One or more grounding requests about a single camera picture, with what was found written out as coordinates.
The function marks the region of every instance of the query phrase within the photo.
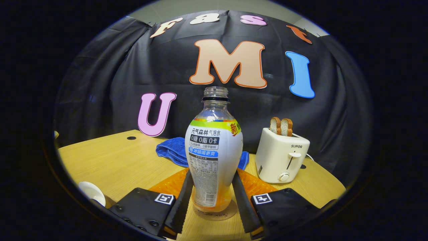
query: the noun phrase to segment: white toaster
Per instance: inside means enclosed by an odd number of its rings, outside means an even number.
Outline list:
[[[294,180],[309,149],[309,140],[293,133],[282,136],[263,128],[256,153],[259,178],[268,183]]]

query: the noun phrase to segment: decorative letter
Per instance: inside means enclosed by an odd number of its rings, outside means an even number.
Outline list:
[[[266,25],[266,22],[263,21],[261,17],[251,16],[251,15],[242,15],[241,22],[245,24],[260,25],[260,26]]]
[[[204,39],[195,42],[199,47],[196,73],[189,80],[192,84],[210,84],[214,76],[210,74],[210,65],[222,83],[227,83],[235,69],[240,65],[237,85],[262,89],[268,84],[262,76],[262,50],[265,47],[257,42],[243,41],[229,54],[217,39]]]
[[[311,40],[309,40],[309,39],[305,38],[306,33],[304,33],[304,32],[302,32],[302,31],[300,31],[298,28],[293,27],[293,26],[288,26],[288,25],[287,25],[287,27],[291,28],[291,29],[293,30],[294,34],[295,34],[297,37],[299,37],[301,40],[303,40],[303,41],[305,41],[305,42],[307,42],[307,43],[309,43],[309,44],[312,44]]]
[[[291,59],[291,64],[293,65],[294,83],[290,85],[290,91],[303,98],[315,97],[315,92],[309,79],[308,58],[290,51],[285,52],[285,54]]]
[[[190,24],[201,24],[201,23],[211,23],[220,20],[218,18],[220,14],[218,13],[207,13],[204,15],[199,15],[196,19],[192,20]]]
[[[156,36],[163,34],[165,32],[165,29],[170,29],[172,26],[174,26],[174,24],[176,22],[179,22],[181,20],[183,20],[183,18],[174,19],[174,20],[171,20],[169,22],[161,24],[159,26],[158,30],[156,30],[156,32],[153,35],[151,35],[150,38],[153,38],[153,37],[156,37]]]
[[[158,121],[154,126],[150,125],[147,122],[149,117],[150,106],[152,101],[156,98],[154,93],[146,93],[141,97],[141,108],[140,113],[138,114],[138,128],[140,131],[148,136],[158,136],[162,134],[165,129],[166,119],[168,118],[169,107],[171,102],[175,100],[177,95],[175,93],[163,93],[160,95],[162,104],[159,110]]]

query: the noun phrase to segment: blue cloth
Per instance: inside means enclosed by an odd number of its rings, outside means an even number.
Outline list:
[[[179,166],[189,167],[186,158],[186,150],[184,138],[176,137],[166,140],[156,146],[156,153],[160,157],[171,159],[171,161]],[[238,168],[244,170],[250,160],[248,151],[243,151],[239,160]]]

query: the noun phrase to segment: toaster lever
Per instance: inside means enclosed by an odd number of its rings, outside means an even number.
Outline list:
[[[295,153],[295,152],[290,152],[290,153],[289,153],[289,155],[290,155],[290,156],[292,156],[292,157],[296,157],[296,158],[298,158],[298,157],[301,157],[301,156],[302,156],[302,154],[300,154],[300,153]]]

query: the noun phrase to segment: blue letter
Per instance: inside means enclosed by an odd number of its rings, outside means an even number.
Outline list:
[[[290,85],[290,91],[303,98],[315,97],[315,92],[309,79],[308,58],[291,51],[287,51],[285,54],[291,59],[293,65],[294,83]]]

